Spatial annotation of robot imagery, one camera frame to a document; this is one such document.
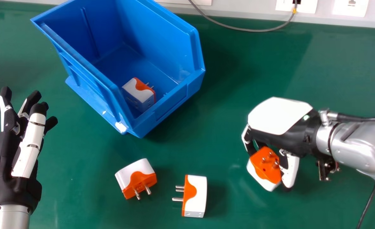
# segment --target green tabletop surface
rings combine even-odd
[[[41,91],[48,115],[59,119],[39,155],[43,192],[31,229],[356,227],[374,180],[342,167],[331,182],[320,182],[308,156],[291,192],[268,192],[246,170],[240,135],[247,114],[272,96],[375,116],[375,29],[290,23],[247,33],[180,15],[199,30],[207,70],[202,87],[138,139],[119,134],[65,84],[55,49],[30,22],[51,7],[0,2],[0,89],[13,90],[16,109]],[[260,29],[282,23],[218,19]],[[151,196],[126,200],[114,174],[141,158],[158,183]],[[182,204],[171,201],[182,196],[175,185],[183,185],[185,174],[208,178],[203,219],[182,217]],[[375,229],[375,197],[362,229]]]

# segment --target black cable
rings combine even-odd
[[[203,13],[202,10],[199,9],[199,7],[196,6],[196,4],[194,4],[192,2],[192,0],[188,0],[190,2],[190,4],[192,4],[192,6],[203,16],[205,17],[207,20],[211,21],[212,23],[215,23],[215,24],[218,24],[219,26],[223,26],[225,28],[228,28],[228,29],[234,29],[234,30],[239,30],[239,31],[244,31],[244,32],[271,32],[271,31],[274,31],[274,30],[277,30],[277,29],[281,29],[283,27],[285,27],[286,25],[288,25],[288,23],[292,20],[293,16],[296,14],[296,9],[298,8],[298,0],[295,1],[295,9],[292,11],[292,15],[290,16],[289,20],[286,21],[285,23],[283,23],[282,25],[280,26],[277,26],[277,27],[274,27],[274,28],[270,28],[270,29],[243,29],[243,28],[238,28],[238,27],[234,27],[234,26],[230,26],[230,25],[226,25],[226,24],[223,24],[221,22],[218,22],[214,19],[211,19],[209,16],[205,15],[205,13]]]
[[[375,117],[363,118],[342,113],[338,113],[336,119],[340,122],[375,122]]]
[[[375,195],[375,184],[374,184],[374,188],[372,189],[371,195],[370,195],[370,197],[367,201],[366,207],[364,208],[364,211],[361,214],[360,220],[358,221],[358,225],[357,225],[356,229],[359,229],[361,227],[361,224],[363,223],[363,219],[364,219],[364,217],[367,213],[368,208],[370,207],[370,204],[372,202],[372,199],[374,198],[374,195]]]

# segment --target white wall socket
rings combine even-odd
[[[300,13],[316,13],[318,0],[298,0],[301,4],[298,4],[297,11]],[[292,11],[295,7],[293,4],[294,0],[276,0],[275,10],[280,11]]]
[[[333,14],[365,17],[369,0],[335,0]]]
[[[174,4],[189,4],[188,0],[155,0],[157,3],[174,3]],[[194,4],[201,6],[211,6],[212,0],[192,0]]]

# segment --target blue storage bin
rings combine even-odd
[[[198,31],[153,0],[72,0],[31,20],[56,47],[66,83],[122,134],[145,136],[201,86]],[[144,113],[120,90],[133,77],[156,92]]]

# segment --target robotic arm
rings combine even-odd
[[[18,113],[11,104],[12,91],[0,92],[0,229],[28,229],[42,186],[37,181],[38,160],[44,135],[57,124],[46,120],[48,105],[37,103],[39,91],[26,98]]]
[[[292,188],[299,159],[306,155],[317,159],[321,181],[330,181],[339,164],[375,180],[375,118],[317,111],[305,102],[272,97],[250,112],[242,140],[250,155],[248,172],[269,191],[279,184]]]

